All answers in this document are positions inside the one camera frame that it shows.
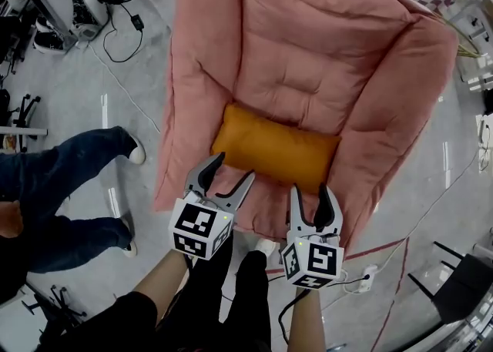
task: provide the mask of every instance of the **human hand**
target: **human hand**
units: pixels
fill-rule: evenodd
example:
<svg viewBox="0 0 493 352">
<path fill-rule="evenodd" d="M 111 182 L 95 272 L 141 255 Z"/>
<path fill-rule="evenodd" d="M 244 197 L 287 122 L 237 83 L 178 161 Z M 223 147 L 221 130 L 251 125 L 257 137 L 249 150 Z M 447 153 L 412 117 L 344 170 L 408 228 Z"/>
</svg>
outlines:
<svg viewBox="0 0 493 352">
<path fill-rule="evenodd" d="M 24 230 L 21 205 L 19 201 L 0 202 L 0 236 L 5 238 L 17 237 Z"/>
</svg>

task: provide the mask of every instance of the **orange pillow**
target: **orange pillow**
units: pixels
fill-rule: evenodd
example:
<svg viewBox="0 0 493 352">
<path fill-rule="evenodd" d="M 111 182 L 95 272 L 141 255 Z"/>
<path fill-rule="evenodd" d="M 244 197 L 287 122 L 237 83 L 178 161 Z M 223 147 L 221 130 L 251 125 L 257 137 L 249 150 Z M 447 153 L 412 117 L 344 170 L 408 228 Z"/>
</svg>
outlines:
<svg viewBox="0 0 493 352">
<path fill-rule="evenodd" d="M 228 166 L 254 169 L 317 194 L 320 183 L 327 183 L 339 142 L 340 137 L 284 126 L 230 104 L 224 111 L 212 153 L 225 152 Z"/>
</svg>

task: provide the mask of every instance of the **power adapter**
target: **power adapter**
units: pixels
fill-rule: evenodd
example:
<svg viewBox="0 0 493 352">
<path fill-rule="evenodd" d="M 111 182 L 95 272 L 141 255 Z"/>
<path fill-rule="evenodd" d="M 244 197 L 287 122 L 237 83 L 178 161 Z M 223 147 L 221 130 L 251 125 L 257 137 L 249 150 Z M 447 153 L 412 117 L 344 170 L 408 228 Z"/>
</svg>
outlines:
<svg viewBox="0 0 493 352">
<path fill-rule="evenodd" d="M 140 15 L 132 15 L 131 17 L 133 27 L 136 28 L 139 32 L 141 32 L 144 29 L 144 22 L 142 22 L 142 19 L 140 18 Z"/>
<path fill-rule="evenodd" d="M 363 279 L 360 282 L 360 287 L 357 288 L 358 293 L 365 293 L 371 289 L 371 285 L 373 285 L 377 271 L 378 267 L 374 264 L 364 269 Z"/>
</svg>

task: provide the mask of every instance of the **pink cushion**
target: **pink cushion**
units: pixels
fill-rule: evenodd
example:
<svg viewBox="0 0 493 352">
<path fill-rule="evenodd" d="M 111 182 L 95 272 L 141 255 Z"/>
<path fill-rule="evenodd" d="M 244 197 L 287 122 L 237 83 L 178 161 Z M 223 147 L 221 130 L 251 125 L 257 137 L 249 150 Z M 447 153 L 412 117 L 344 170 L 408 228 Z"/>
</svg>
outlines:
<svg viewBox="0 0 493 352">
<path fill-rule="evenodd" d="M 341 135 L 327 184 L 347 246 L 428 120 L 457 45 L 409 0 L 177 0 L 155 208 L 169 210 L 183 194 L 235 100 L 276 122 Z M 223 166 L 211 193 L 241 175 Z M 258 176 L 237 227 L 285 238 L 289 188 Z M 311 217 L 317 198 L 304 202 Z"/>
</svg>

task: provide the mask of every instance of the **shoe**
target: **shoe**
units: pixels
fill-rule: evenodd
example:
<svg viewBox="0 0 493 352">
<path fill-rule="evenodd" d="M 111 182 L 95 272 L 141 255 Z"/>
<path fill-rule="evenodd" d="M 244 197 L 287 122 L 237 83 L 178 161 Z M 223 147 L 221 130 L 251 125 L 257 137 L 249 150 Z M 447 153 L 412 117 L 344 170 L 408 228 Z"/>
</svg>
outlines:
<svg viewBox="0 0 493 352">
<path fill-rule="evenodd" d="M 277 248 L 277 243 L 261 238 L 258 240 L 255 250 L 265 253 L 265 256 L 269 257 Z"/>
<path fill-rule="evenodd" d="M 55 31 L 55 28 L 53 28 L 52 24 L 49 23 L 42 16 L 40 16 L 40 17 L 38 17 L 38 19 L 36 19 L 36 28 L 38 29 L 38 32 L 41 32 L 41 33 L 50 33 L 50 32 Z"/>
<path fill-rule="evenodd" d="M 130 153 L 129 161 L 135 164 L 142 164 L 146 160 L 146 152 L 144 151 L 144 147 L 140 143 L 140 141 L 133 135 L 129 133 L 129 136 L 132 137 L 133 141 L 135 141 L 137 147 Z"/>
<path fill-rule="evenodd" d="M 65 54 L 63 38 L 56 32 L 41 33 L 34 37 L 34 47 L 41 53 L 51 55 Z"/>
<path fill-rule="evenodd" d="M 123 224 L 126 226 L 126 228 L 130 231 L 129 223 L 122 218 L 120 218 L 120 220 L 123 222 Z M 126 248 L 122 248 L 122 251 L 126 257 L 136 257 L 137 256 L 137 244 L 133 240 L 133 238 L 132 238 L 132 241 L 130 241 L 130 244 L 126 246 Z"/>
</svg>

